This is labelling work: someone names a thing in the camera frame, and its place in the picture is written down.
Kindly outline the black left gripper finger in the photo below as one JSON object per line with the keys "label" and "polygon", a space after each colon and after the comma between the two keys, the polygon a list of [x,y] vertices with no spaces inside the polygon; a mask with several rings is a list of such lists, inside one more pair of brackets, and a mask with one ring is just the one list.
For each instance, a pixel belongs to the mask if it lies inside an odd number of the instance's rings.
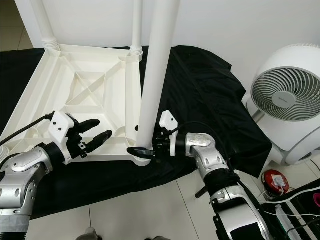
{"label": "black left gripper finger", "polygon": [[102,147],[105,142],[107,142],[110,137],[112,137],[113,132],[111,130],[106,130],[105,132],[96,135],[90,142],[85,144],[85,151],[86,152],[93,152],[97,150],[99,147]]}
{"label": "black left gripper finger", "polygon": [[98,126],[99,124],[100,124],[99,119],[87,119],[83,122],[76,123],[76,125],[74,126],[74,130],[78,134],[83,134],[93,129],[94,127]]}

